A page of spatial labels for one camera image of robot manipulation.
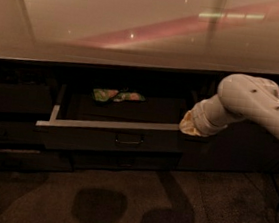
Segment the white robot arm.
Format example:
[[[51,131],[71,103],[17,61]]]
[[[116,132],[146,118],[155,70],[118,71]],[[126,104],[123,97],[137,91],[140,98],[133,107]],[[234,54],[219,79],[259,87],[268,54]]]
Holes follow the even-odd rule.
[[[228,70],[214,96],[199,101],[179,127],[191,136],[213,136],[242,120],[279,139],[279,0],[225,0],[199,15],[208,36],[205,58]]]

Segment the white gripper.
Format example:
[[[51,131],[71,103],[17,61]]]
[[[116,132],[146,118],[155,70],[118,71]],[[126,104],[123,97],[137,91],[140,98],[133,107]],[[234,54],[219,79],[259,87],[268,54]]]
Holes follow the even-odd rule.
[[[227,128],[226,124],[218,125],[210,121],[210,119],[206,116],[207,113],[204,109],[206,104],[206,100],[200,101],[191,109],[191,111],[188,111],[184,115],[179,123],[179,129],[183,134],[210,137]]]

